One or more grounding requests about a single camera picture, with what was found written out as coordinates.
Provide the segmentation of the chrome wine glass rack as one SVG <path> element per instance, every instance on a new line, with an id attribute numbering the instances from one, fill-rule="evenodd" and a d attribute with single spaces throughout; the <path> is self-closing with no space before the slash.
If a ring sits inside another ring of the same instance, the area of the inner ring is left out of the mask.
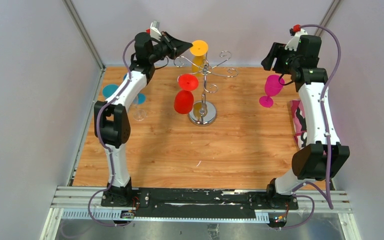
<path id="1" fill-rule="evenodd" d="M 194 102 L 192 110 L 188 113 L 188 119 L 196 126 L 207 127 L 214 123 L 218 116 L 215 105 L 207 100 L 207 94 L 217 93 L 218 86 L 214 83 L 208 83 L 208 76 L 213 75 L 223 78 L 235 78 L 239 74 L 235 68 L 228 68 L 228 74 L 216 73 L 215 69 L 230 60 L 232 58 L 232 53 L 225 50 L 219 54 L 219 57 L 222 58 L 223 61 L 214 66 L 210 65 L 207 59 L 204 59 L 202 60 L 202 63 L 197 64 L 184 56 L 179 56 L 173 61 L 177 68 L 184 67 L 184 61 L 189 62 L 193 67 L 197 68 L 197 70 L 194 70 L 191 73 L 193 75 L 197 74 L 198 79 L 202 79 L 201 99 Z"/>

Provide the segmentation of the red wine glass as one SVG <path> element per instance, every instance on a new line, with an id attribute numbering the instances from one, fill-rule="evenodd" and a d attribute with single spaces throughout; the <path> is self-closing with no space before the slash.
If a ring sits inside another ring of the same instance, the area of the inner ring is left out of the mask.
<path id="1" fill-rule="evenodd" d="M 193 74 L 182 74 L 177 83 L 181 90 L 175 96 L 173 106 L 177 113 L 185 115 L 193 109 L 195 99 L 192 91 L 198 88 L 199 81 Z"/>

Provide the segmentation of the blue wine glass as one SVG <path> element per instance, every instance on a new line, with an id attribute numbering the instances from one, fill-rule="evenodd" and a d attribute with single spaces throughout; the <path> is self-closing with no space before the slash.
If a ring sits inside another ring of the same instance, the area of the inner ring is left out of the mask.
<path id="1" fill-rule="evenodd" d="M 109 98 L 110 96 L 112 96 L 117 91 L 118 88 L 119 88 L 119 86 L 117 84 L 108 84 L 108 85 L 104 86 L 102 89 L 103 97 L 105 99 Z"/>
<path id="2" fill-rule="evenodd" d="M 141 90 L 146 87 L 147 83 L 147 79 L 144 75 L 140 74 L 138 77 L 133 75 L 133 81 L 130 81 L 127 87 L 123 84 L 124 90 L 120 96 L 124 99 L 130 96 L 131 104 L 141 105 L 146 101 L 146 96 L 144 93 L 141 93 Z"/>

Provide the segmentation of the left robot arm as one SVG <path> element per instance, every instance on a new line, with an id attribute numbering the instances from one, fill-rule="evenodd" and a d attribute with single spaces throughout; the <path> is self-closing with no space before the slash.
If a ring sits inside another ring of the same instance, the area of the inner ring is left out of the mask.
<path id="1" fill-rule="evenodd" d="M 129 44 L 134 45 L 134 53 L 126 65 L 126 78 L 110 97 L 94 105 L 94 133 L 105 150 L 109 169 L 107 187 L 102 190 L 103 207 L 134 207 L 138 202 L 126 157 L 126 143 L 131 134 L 129 108 L 151 81 L 156 62 L 166 58 L 175 60 L 193 46 L 165 31 L 159 37 L 140 32 Z"/>

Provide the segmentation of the yellow wine glass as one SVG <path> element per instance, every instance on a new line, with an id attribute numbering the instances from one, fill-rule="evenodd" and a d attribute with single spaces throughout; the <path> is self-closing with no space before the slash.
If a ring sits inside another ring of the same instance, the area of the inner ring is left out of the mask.
<path id="1" fill-rule="evenodd" d="M 208 44 L 204 40 L 195 40 L 192 42 L 190 53 L 193 55 L 191 60 L 191 71 L 197 74 L 205 65 L 206 54 L 209 50 Z"/>

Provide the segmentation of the pink wine glass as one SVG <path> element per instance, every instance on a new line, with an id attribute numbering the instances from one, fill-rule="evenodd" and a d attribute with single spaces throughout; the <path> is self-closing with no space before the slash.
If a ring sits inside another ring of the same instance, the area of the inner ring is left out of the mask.
<path id="1" fill-rule="evenodd" d="M 284 83 L 281 75 L 269 75 L 264 85 L 265 95 L 259 98 L 259 104 L 265 108 L 271 108 L 274 105 L 273 97 L 281 92 Z"/>

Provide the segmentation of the blue wine glass front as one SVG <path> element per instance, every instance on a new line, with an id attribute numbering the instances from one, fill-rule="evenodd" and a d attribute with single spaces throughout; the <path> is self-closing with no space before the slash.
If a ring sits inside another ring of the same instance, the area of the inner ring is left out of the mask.
<path id="1" fill-rule="evenodd" d="M 118 88 L 119 88 L 119 86 L 117 84 L 108 84 L 108 85 L 104 86 L 102 89 L 103 97 L 105 99 L 109 98 L 110 96 L 112 96 L 117 91 Z"/>

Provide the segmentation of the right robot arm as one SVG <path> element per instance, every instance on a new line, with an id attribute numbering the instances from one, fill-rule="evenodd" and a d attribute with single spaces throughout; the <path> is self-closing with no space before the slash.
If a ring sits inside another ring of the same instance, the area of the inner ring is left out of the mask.
<path id="1" fill-rule="evenodd" d="M 306 122 L 306 145 L 296 152 L 291 169 L 267 186 L 266 204 L 278 209 L 308 182 L 329 182 L 350 156 L 335 131 L 328 99 L 328 74 L 318 67 L 322 39 L 296 33 L 284 44 L 273 43 L 261 65 L 266 71 L 290 75 L 302 102 Z"/>

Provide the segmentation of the clear wine glass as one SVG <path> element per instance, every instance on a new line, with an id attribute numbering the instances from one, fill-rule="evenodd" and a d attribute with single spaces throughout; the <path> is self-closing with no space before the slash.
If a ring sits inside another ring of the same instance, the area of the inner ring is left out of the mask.
<path id="1" fill-rule="evenodd" d="M 131 110 L 132 110 L 134 120 L 138 122 L 143 121 L 147 116 L 146 111 L 140 108 L 139 100 L 137 98 L 133 100 L 131 105 Z"/>

